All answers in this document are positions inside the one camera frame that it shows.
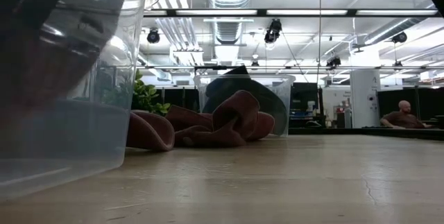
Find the desk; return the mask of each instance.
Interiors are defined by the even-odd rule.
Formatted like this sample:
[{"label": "desk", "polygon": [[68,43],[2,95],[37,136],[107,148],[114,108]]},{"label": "desk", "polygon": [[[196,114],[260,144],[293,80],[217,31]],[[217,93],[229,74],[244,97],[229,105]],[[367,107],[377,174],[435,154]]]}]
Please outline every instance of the desk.
[{"label": "desk", "polygon": [[0,204],[2,224],[442,223],[444,145],[356,135],[128,151],[123,166]]}]

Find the spotlight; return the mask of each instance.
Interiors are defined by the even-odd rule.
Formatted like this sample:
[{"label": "spotlight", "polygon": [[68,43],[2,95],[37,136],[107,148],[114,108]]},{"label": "spotlight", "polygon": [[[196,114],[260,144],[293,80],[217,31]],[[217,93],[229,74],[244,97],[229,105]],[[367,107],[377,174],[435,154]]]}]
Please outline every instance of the spotlight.
[{"label": "spotlight", "polygon": [[265,34],[265,43],[272,44],[278,40],[280,34],[279,32],[282,31],[282,24],[280,23],[279,19],[273,19],[273,21],[270,24],[270,27],[266,30]]},{"label": "spotlight", "polygon": [[151,28],[150,33],[148,34],[148,37],[146,40],[148,40],[148,43],[156,44],[160,41],[160,36],[158,33],[159,29],[157,28]]},{"label": "spotlight", "polygon": [[402,33],[396,35],[395,37],[392,37],[391,41],[395,44],[396,43],[404,43],[407,41],[407,34],[405,34],[405,32],[402,32]]},{"label": "spotlight", "polygon": [[327,67],[337,67],[341,65],[341,59],[339,57],[333,57],[332,59],[327,61]]}]

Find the black partition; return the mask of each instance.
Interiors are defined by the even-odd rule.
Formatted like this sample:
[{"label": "black partition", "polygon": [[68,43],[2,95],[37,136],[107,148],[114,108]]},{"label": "black partition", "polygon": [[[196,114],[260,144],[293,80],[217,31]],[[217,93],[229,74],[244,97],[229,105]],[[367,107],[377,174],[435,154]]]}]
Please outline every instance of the black partition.
[{"label": "black partition", "polygon": [[387,115],[388,113],[398,111],[398,103],[403,100],[410,102],[411,113],[418,115],[419,108],[416,105],[417,100],[414,88],[378,92],[377,100],[379,105],[379,115],[381,117]]},{"label": "black partition", "polygon": [[444,115],[444,88],[409,88],[377,93],[379,115],[382,117],[398,111],[398,103],[406,100],[411,104],[411,113],[421,121]]},{"label": "black partition", "polygon": [[421,120],[430,120],[444,115],[444,88],[418,90]]}]

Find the crumpled fabric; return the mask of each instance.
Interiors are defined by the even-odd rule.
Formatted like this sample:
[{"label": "crumpled fabric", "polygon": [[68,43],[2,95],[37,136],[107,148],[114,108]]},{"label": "crumpled fabric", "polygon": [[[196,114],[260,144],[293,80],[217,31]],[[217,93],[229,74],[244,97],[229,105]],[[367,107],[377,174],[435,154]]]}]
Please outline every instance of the crumpled fabric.
[{"label": "crumpled fabric", "polygon": [[127,147],[170,151],[174,146],[228,148],[246,145],[269,135],[274,118],[259,112],[256,98],[238,91],[213,114],[199,114],[171,106],[166,117],[141,110],[130,116]]},{"label": "crumpled fabric", "polygon": [[173,125],[177,146],[237,147],[266,137],[274,118],[259,112],[259,102],[249,92],[238,91],[213,114],[198,114],[173,106],[166,119]]}]

